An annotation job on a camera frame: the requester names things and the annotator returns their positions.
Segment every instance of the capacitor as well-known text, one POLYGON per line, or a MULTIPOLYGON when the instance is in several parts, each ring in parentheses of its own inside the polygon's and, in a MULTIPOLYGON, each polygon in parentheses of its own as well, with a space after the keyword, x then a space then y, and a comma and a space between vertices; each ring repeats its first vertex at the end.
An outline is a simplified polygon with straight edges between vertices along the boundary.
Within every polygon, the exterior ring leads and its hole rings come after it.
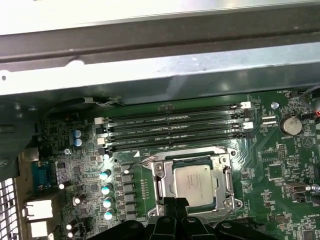
POLYGON ((104 201, 103 201, 103 206, 108 209, 111 207, 112 203, 114 202, 114 200, 112 199, 112 197, 107 197, 104 201))
POLYGON ((73 131, 73 136, 78 139, 82 136, 82 132, 79 129, 77 129, 73 131))
POLYGON ((106 185, 103 186, 103 188, 101 189, 101 193, 103 195, 108 195, 110 193, 110 191, 112 190, 112 185, 110 183, 107 183, 106 185))
POLYGON ((59 184, 59 189, 65 189, 67 187, 70 187, 72 185, 72 183, 68 180, 68 181, 64 181, 62 183, 59 184))
POLYGON ((279 126, 282 133, 289 136, 298 135, 303 128, 301 120, 292 115, 282 118, 279 126))
POLYGON ((111 175, 111 170, 107 169, 107 170, 103 171, 102 173, 100 173, 99 178, 101 180, 107 180, 107 178, 110 177, 110 175, 111 175))
POLYGON ((115 211, 112 208, 109 208, 106 213, 104 214, 104 219, 105 220, 111 220, 112 217, 114 216, 115 211))
POLYGON ((76 138, 76 139, 74 140, 74 145, 75 145, 76 147, 80 147, 80 146, 82 145, 82 140, 81 140, 80 138, 76 138))
POLYGON ((77 196, 75 199, 74 199, 74 202, 76 204, 80 204, 82 203, 84 200, 86 199, 86 195, 85 194, 80 194, 79 196, 77 196))
POLYGON ((67 234, 68 238, 73 238, 74 235, 79 231, 77 226, 74 226, 67 234))
POLYGON ((71 230, 76 224, 78 223, 78 221, 76 219, 72 219, 66 226, 65 228, 67 230, 71 230))

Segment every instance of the cable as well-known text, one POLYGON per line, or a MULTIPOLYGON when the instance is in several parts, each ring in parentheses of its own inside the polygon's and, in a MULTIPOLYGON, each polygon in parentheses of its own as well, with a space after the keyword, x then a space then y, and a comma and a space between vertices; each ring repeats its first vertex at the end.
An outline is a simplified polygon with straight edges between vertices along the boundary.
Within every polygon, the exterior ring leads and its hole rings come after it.
POLYGON ((320 111, 319 110, 316 110, 313 106, 311 106, 304 98, 307 94, 310 94, 312 93, 313 91, 315 90, 318 90, 320 89, 320 84, 319 85, 316 85, 316 86, 313 86, 311 88, 309 88, 308 90, 306 90, 300 97, 299 97, 299 100, 300 102, 302 103, 302 105, 304 105, 307 109, 309 109, 310 111, 314 112, 317 117, 320 117, 320 111))

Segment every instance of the solid capacitor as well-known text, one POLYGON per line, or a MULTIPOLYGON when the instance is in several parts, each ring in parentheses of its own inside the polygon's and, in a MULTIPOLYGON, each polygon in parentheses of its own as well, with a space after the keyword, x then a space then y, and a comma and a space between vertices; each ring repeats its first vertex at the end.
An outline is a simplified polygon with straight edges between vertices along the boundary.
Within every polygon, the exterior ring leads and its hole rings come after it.
POLYGON ((108 209, 111 207, 111 204, 113 203, 113 199, 111 197, 107 197, 104 201, 103 201, 103 206, 108 209))
POLYGON ((76 138, 76 139, 74 140, 74 145, 75 145, 76 147, 80 147, 80 146, 82 145, 82 140, 81 140, 80 138, 76 138))
POLYGON ((107 180, 107 178, 110 177, 110 175, 111 175, 111 170, 107 169, 107 170, 103 171, 102 173, 100 173, 99 178, 101 180, 107 180))
POLYGON ((104 214, 104 219, 105 220, 111 220, 112 217, 114 216, 115 211, 112 208, 109 208, 106 213, 104 214))
POLYGON ((73 136, 75 138, 80 138, 82 136, 82 132, 79 129, 77 129, 73 132, 73 136))
POLYGON ((107 183, 107 184, 104 185, 104 187, 101 189, 101 193, 102 193, 103 195, 108 195, 111 190, 112 190, 112 185, 111 185, 110 183, 107 183))

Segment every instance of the ram slot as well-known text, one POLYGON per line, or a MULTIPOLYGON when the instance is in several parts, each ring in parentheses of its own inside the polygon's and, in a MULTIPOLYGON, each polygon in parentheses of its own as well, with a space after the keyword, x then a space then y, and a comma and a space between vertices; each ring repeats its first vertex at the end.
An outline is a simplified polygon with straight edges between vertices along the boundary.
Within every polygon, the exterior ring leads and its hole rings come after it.
POLYGON ((168 134, 182 134, 194 131, 205 131, 205 130, 224 130, 224 129, 239 129, 241 123, 230 122, 212 122, 212 121, 200 121, 195 123, 187 124, 172 124, 168 126, 160 126, 156 128, 134 128, 127 131, 112 132, 108 134, 108 139, 111 141, 119 141, 130 138, 142 138, 151 136, 162 136, 168 134))
POLYGON ((175 139, 168 142, 161 142, 161 143, 141 143, 135 145, 119 145, 119 146, 111 146, 108 147, 112 152, 120 152, 120 151, 129 151, 129 150, 136 150, 139 148, 156 148, 159 150, 167 150, 167 149, 175 149, 175 148, 186 148, 188 146, 193 146, 194 144, 201 144, 208 141, 221 141, 221 140, 228 140, 228 139, 240 139, 240 138, 247 138, 247 133, 242 132, 234 132, 229 134, 221 134, 221 135, 212 135, 209 137, 197 137, 193 139, 175 139))
POLYGON ((117 120, 113 119, 109 123, 108 127, 117 127, 117 129, 132 128, 135 127, 147 127, 147 126, 159 126, 166 123, 183 123, 185 121, 201 121, 201 120, 225 120, 227 116, 231 118, 233 115, 235 117, 237 114, 242 112, 241 109, 238 110, 225 110, 225 111, 213 111, 213 110, 203 110, 203 111, 191 111, 188 113, 168 113, 162 114, 157 117, 146 116, 146 117, 131 117, 129 119, 117 120))

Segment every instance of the black plastic part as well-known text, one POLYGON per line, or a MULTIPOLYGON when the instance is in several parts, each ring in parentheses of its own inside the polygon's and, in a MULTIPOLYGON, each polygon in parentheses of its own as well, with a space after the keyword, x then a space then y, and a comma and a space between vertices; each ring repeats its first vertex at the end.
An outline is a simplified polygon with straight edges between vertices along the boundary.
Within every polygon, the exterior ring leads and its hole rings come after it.
POLYGON ((143 239, 144 230, 141 222, 128 220, 91 237, 90 240, 105 240, 110 237, 116 237, 117 240, 138 240, 143 239))
POLYGON ((320 205, 320 195, 313 195, 310 197, 310 199, 314 204, 320 205))
POLYGON ((234 221, 222 221, 216 226, 218 237, 221 239, 235 238, 242 240, 276 240, 272 236, 265 235, 260 231, 253 230, 250 227, 244 226, 234 221), (231 226, 230 228, 224 227, 225 224, 231 226))
POLYGON ((95 129, 96 134, 105 134, 107 132, 107 129, 105 127, 97 127, 95 129))
POLYGON ((313 174, 314 174, 315 179, 320 178, 320 168, 317 166, 314 166, 313 167, 313 174))

